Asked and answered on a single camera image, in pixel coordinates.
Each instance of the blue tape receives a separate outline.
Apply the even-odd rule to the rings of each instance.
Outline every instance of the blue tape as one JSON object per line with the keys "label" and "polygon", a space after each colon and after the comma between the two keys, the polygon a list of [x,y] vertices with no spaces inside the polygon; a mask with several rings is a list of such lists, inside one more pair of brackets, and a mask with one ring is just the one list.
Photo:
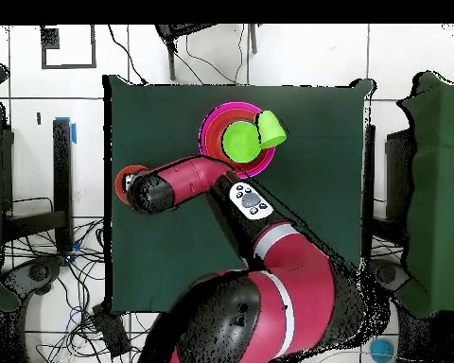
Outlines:
{"label": "blue tape", "polygon": [[74,144],[78,142],[77,136],[76,136],[76,123],[71,125],[71,140]]}

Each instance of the table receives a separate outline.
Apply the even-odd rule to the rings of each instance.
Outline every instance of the table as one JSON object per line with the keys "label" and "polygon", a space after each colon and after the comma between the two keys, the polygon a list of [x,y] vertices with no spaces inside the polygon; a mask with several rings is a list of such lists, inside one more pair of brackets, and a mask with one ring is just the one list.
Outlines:
{"label": "table", "polygon": [[[217,105],[252,103],[274,112],[288,130],[256,178],[346,265],[358,267],[363,106],[372,81],[341,88],[135,86],[109,76],[109,86],[112,187],[127,165],[156,167],[198,154],[199,127]],[[112,310],[167,311],[198,277],[242,266],[204,196],[156,216],[136,214],[114,191],[106,196],[112,197]]]}

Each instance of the wire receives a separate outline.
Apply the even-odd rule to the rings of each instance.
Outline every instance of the wire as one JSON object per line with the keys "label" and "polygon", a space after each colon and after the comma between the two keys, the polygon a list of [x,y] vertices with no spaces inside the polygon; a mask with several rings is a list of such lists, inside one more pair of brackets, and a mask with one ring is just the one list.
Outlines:
{"label": "wire", "polygon": [[52,204],[52,200],[50,198],[44,198],[44,197],[40,197],[40,198],[28,198],[28,199],[18,199],[18,200],[14,200],[13,203],[16,203],[16,202],[20,202],[20,201],[29,201],[29,200],[48,200],[49,203],[50,203],[50,211],[53,212],[54,211],[54,205]]}
{"label": "wire", "polygon": [[[386,248],[388,251],[393,252],[393,251],[391,250],[391,248],[389,248],[386,244],[384,244],[380,239],[378,239],[378,238],[376,238],[376,237],[374,237],[374,236],[373,236],[373,239],[374,239],[376,242],[378,242],[378,243],[382,246],[382,248]],[[396,254],[393,254],[393,256],[395,256],[398,260],[400,260],[400,257],[398,257]]]}
{"label": "wire", "polygon": [[204,59],[202,59],[202,58],[200,58],[200,57],[193,56],[192,54],[190,54],[190,52],[188,51],[188,35],[186,35],[186,39],[185,39],[185,49],[186,49],[186,53],[188,54],[188,56],[190,56],[190,57],[193,58],[193,59],[197,59],[197,60],[206,62],[206,63],[209,64],[212,68],[214,68],[214,70],[216,70],[219,74],[221,74],[225,79],[227,79],[228,81],[230,81],[230,82],[232,82],[232,83],[236,83],[234,80],[231,80],[230,78],[225,77],[225,76],[219,71],[219,69],[218,69],[214,64],[212,64],[211,62],[209,62],[209,61],[207,61],[207,60],[204,60]]}
{"label": "wire", "polygon": [[402,251],[404,251],[404,250],[400,250],[400,251],[391,251],[391,252],[389,252],[389,253],[373,254],[373,255],[372,255],[372,259],[373,259],[374,257],[389,256],[389,255],[392,254],[393,256],[397,257],[398,260],[400,260],[400,258],[399,258],[398,256],[396,256],[396,253],[400,253],[400,252],[402,252]]}
{"label": "wire", "polygon": [[136,317],[136,321],[138,321],[138,324],[141,326],[141,328],[143,329],[143,331],[145,331],[145,333],[148,332],[148,329],[145,328],[145,326],[143,324],[141,324],[141,321],[138,319],[138,314],[135,313],[134,316]]}
{"label": "wire", "polygon": [[121,47],[128,55],[128,58],[130,59],[130,63],[131,63],[131,68],[134,71],[134,73],[140,78],[141,83],[143,85],[148,85],[148,82],[145,79],[143,79],[143,77],[139,75],[138,71],[136,71],[136,68],[134,68],[134,64],[132,63],[132,58],[131,58],[130,52],[126,49],[125,46],[123,46],[121,43],[116,41],[116,39],[114,38],[113,30],[111,29],[110,25],[108,25],[108,29],[110,30],[110,35],[111,35],[111,38],[113,39],[113,42],[116,43],[119,47]]}
{"label": "wire", "polygon": [[[166,49],[167,49],[168,52],[169,52],[170,49],[168,48],[168,45],[166,44],[166,42],[164,41],[164,39],[163,39],[162,37],[160,37],[160,39],[162,40],[163,44],[165,45]],[[177,54],[176,49],[175,49],[175,51],[173,52],[173,54],[174,54],[178,59],[180,59],[180,60],[182,61],[183,64],[185,64],[185,65],[188,67],[188,69],[192,72],[192,74],[199,80],[199,82],[200,82],[202,85],[205,85],[205,84],[201,81],[201,79],[199,78],[199,76],[198,76],[197,74],[195,74],[195,71],[192,70],[192,69],[190,68],[190,65],[188,65],[188,64],[187,64],[187,63],[186,63],[186,62]]]}
{"label": "wire", "polygon": [[[101,337],[102,334],[98,334],[92,338],[90,338],[90,340],[96,340],[97,338]],[[84,341],[84,343],[78,348],[78,351],[82,350],[83,348],[85,348],[87,345],[89,345],[89,342],[88,341]],[[56,363],[62,363],[66,360],[70,360],[73,356],[76,356],[75,354],[70,354],[69,356],[67,356],[66,358],[64,359],[61,359],[60,361],[56,362]]]}
{"label": "wire", "polygon": [[240,32],[240,39],[238,40],[238,50],[240,51],[240,65],[238,66],[237,68],[237,71],[236,71],[236,79],[235,79],[235,84],[237,84],[237,74],[238,74],[238,70],[240,70],[240,67],[242,66],[242,62],[243,62],[243,54],[242,54],[242,49],[240,48],[240,43],[242,42],[242,36],[244,36],[244,28],[245,28],[245,24],[242,24],[242,32]]}

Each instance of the black chair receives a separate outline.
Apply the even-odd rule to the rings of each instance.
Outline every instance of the black chair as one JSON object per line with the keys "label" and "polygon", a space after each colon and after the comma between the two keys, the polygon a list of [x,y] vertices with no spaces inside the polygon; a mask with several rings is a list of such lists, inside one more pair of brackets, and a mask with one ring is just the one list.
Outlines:
{"label": "black chair", "polygon": [[[190,33],[198,32],[199,30],[206,29],[207,27],[214,26],[216,24],[177,24],[177,25],[162,25],[156,26],[156,31],[160,38],[165,42],[168,49],[168,62],[170,66],[170,79],[175,80],[175,60],[174,53],[177,52],[175,43],[178,38],[183,35],[189,35]],[[251,41],[253,46],[253,53],[257,53],[257,43],[255,38],[255,24],[248,24],[248,30],[251,35]]]}
{"label": "black chair", "polygon": [[[0,65],[0,83],[8,77]],[[28,363],[26,309],[34,294],[43,295],[59,276],[64,256],[72,250],[70,216],[70,130],[67,121],[54,121],[55,211],[31,216],[7,216],[11,209],[11,146],[13,132],[5,125],[0,106],[0,363]],[[55,230],[57,254],[31,259],[1,273],[4,245],[26,235]]]}

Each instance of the green cup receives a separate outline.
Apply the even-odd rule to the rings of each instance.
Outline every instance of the green cup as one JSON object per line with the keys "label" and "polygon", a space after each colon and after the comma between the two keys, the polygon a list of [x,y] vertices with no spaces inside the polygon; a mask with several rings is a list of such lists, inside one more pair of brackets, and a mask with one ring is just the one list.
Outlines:
{"label": "green cup", "polygon": [[236,163],[251,162],[261,151],[257,126],[248,121],[233,122],[223,132],[222,148]]}
{"label": "green cup", "polygon": [[260,147],[262,149],[277,147],[286,141],[286,133],[272,112],[265,110],[258,114],[257,126],[261,137]]}

